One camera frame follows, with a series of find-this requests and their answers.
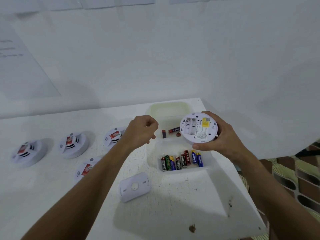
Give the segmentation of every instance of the white wall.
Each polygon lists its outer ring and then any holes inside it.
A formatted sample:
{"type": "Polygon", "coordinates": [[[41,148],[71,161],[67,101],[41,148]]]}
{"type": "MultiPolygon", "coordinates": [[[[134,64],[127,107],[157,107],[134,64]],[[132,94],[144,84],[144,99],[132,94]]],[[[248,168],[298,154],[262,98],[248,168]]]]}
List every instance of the white wall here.
{"type": "Polygon", "coordinates": [[[156,0],[7,17],[62,96],[0,94],[0,117],[201,97],[261,157],[297,152],[320,136],[319,5],[156,0]]]}

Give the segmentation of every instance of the white tabletop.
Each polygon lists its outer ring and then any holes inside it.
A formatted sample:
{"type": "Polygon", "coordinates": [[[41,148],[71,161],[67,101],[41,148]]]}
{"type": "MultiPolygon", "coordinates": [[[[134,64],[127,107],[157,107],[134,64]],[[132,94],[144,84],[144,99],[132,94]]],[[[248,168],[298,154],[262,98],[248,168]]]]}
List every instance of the white tabletop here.
{"type": "MultiPolygon", "coordinates": [[[[189,104],[193,111],[205,110],[199,98],[180,101],[189,104]]],[[[135,116],[146,114],[151,105],[0,120],[1,238],[20,239],[74,186],[78,165],[106,153],[104,134],[114,126],[126,126],[135,116]],[[57,143],[72,132],[85,132],[90,145],[81,156],[63,159],[58,154],[57,143]],[[14,148],[36,139],[44,139],[49,147],[42,160],[25,169],[19,169],[9,161],[14,148]]],[[[138,148],[127,158],[87,239],[236,239],[266,232],[227,158],[212,152],[211,168],[165,174],[153,163],[154,144],[138,148]],[[119,182],[139,172],[146,172],[151,178],[151,191],[122,203],[119,182]],[[193,224],[195,233],[189,231],[193,224]]]]}

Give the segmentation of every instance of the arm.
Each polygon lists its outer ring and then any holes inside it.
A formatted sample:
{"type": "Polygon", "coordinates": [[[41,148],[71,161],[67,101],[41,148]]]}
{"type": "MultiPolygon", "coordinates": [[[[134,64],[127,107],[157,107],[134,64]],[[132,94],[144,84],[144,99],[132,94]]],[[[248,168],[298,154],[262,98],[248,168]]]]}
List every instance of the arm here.
{"type": "Polygon", "coordinates": [[[257,200],[262,202],[261,210],[280,240],[319,239],[320,223],[290,196],[242,144],[232,126],[211,112],[203,113],[217,122],[219,136],[214,141],[194,144],[193,148],[217,151],[241,168],[250,190],[254,190],[257,200]]]}
{"type": "Polygon", "coordinates": [[[132,120],[121,140],[31,227],[22,240],[86,239],[122,164],[134,149],[155,138],[157,128],[158,123],[148,115],[132,120]]]}

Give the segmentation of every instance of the hand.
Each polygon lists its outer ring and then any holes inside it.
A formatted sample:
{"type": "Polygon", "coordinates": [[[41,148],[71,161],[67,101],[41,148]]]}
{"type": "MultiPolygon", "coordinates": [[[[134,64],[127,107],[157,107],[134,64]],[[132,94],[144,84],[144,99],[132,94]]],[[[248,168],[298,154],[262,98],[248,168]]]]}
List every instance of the hand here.
{"type": "Polygon", "coordinates": [[[206,143],[195,143],[193,149],[201,151],[217,151],[228,158],[232,163],[239,165],[243,160],[254,155],[244,146],[232,126],[218,115],[209,111],[203,111],[211,116],[218,124],[218,138],[206,143]]]}
{"type": "Polygon", "coordinates": [[[149,144],[155,139],[154,132],[158,129],[158,122],[149,115],[135,117],[128,125],[119,142],[129,145],[130,149],[137,149],[149,144]]]}

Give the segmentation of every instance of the blue battery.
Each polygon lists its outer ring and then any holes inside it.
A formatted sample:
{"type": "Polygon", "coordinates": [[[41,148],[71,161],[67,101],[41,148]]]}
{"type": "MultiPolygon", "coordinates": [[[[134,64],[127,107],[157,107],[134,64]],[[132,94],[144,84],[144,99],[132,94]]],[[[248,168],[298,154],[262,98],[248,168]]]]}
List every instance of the blue battery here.
{"type": "Polygon", "coordinates": [[[198,165],[199,167],[203,167],[201,154],[197,152],[197,158],[198,158],[198,165]]]}
{"type": "Polygon", "coordinates": [[[176,170],[176,165],[174,164],[174,157],[169,156],[169,159],[170,159],[171,170],[176,170]]]}
{"type": "Polygon", "coordinates": [[[197,155],[194,150],[191,151],[191,157],[192,157],[193,164],[198,163],[197,155]]]}

